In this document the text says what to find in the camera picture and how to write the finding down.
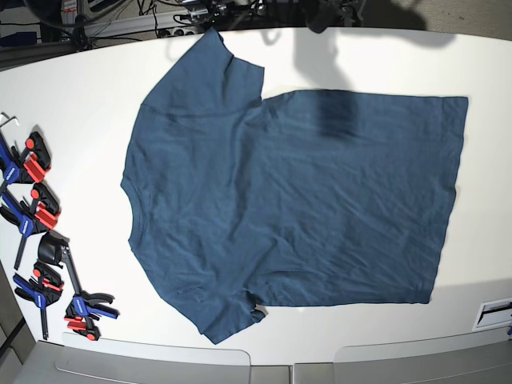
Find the dark blue T-shirt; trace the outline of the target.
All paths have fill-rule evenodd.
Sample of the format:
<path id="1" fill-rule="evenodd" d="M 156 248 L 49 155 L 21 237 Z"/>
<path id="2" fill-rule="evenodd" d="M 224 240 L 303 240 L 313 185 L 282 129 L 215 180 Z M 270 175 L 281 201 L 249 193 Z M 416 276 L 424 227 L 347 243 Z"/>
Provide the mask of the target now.
<path id="1" fill-rule="evenodd" d="M 427 304 L 469 101 L 295 90 L 208 30 L 143 100 L 121 186 L 158 295 L 218 344 L 268 306 Z"/>

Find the white power strip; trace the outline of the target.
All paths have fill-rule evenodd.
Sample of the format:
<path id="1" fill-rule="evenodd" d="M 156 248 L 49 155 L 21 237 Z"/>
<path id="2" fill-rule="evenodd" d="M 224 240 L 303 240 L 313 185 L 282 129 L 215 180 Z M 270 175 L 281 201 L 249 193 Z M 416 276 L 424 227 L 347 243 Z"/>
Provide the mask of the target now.
<path id="1" fill-rule="evenodd" d="M 195 35 L 197 30 L 193 27 L 168 27 L 157 29 L 157 38 L 172 38 Z"/>

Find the blue red bar clamp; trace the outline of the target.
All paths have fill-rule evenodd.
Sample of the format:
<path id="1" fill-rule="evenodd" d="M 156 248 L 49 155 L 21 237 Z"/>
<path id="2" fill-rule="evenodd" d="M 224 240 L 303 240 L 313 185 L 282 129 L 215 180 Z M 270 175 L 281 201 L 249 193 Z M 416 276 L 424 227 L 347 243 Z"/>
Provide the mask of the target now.
<path id="1" fill-rule="evenodd" d="M 31 204 L 17 201 L 8 189 L 2 192 L 1 216 L 18 228 L 22 238 L 14 262 L 18 270 L 28 237 L 52 230 L 58 222 L 60 205 L 57 198 L 43 182 L 37 182 L 30 191 Z"/>
<path id="2" fill-rule="evenodd" d="M 50 169 L 51 156 L 43 137 L 33 131 L 25 141 L 21 153 L 15 146 L 9 148 L 1 136 L 1 194 L 12 184 L 34 184 L 44 179 Z"/>
<path id="3" fill-rule="evenodd" d="M 116 309 L 108 306 L 113 303 L 114 297 L 104 293 L 89 294 L 82 288 L 68 246 L 62 248 L 62 260 L 66 264 L 74 289 L 72 301 L 66 308 L 64 317 L 67 328 L 91 341 L 97 341 L 101 332 L 96 322 L 101 318 L 117 319 L 119 316 Z"/>
<path id="4" fill-rule="evenodd" d="M 42 337 L 48 339 L 47 307 L 56 303 L 62 296 L 64 282 L 53 268 L 41 261 L 33 266 L 33 277 L 28 280 L 19 274 L 13 276 L 16 284 L 15 294 L 32 302 L 39 309 L 42 327 Z"/>

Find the top blue red bar clamp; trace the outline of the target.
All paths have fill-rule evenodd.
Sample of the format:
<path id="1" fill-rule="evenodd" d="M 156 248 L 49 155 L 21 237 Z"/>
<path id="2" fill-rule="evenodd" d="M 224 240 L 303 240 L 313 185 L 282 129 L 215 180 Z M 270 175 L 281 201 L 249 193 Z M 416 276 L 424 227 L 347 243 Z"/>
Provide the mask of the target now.
<path id="1" fill-rule="evenodd" d="M 21 153 L 15 146 L 9 148 L 1 136 L 1 194 L 12 184 L 34 184 L 44 179 L 50 169 L 51 156 L 43 137 L 33 131 L 25 141 Z"/>

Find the silver hex key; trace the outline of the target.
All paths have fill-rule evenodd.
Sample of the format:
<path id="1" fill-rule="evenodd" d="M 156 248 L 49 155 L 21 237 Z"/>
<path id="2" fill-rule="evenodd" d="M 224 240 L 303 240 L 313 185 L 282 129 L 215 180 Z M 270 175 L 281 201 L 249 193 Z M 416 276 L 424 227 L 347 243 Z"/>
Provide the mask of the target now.
<path id="1" fill-rule="evenodd" d="M 0 127 L 3 127 L 9 123 L 14 123 L 16 126 L 20 126 L 19 120 L 16 116 L 9 116 L 5 112 L 1 112 L 1 123 Z"/>

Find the right grey tray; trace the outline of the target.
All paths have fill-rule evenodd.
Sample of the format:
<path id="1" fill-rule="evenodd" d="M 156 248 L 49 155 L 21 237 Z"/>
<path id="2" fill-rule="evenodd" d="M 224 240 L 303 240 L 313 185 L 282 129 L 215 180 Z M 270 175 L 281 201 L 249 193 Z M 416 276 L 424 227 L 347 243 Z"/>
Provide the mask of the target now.
<path id="1" fill-rule="evenodd" d="M 412 342 L 346 346 L 334 357 L 336 383 L 429 383 L 511 364 L 505 329 Z"/>

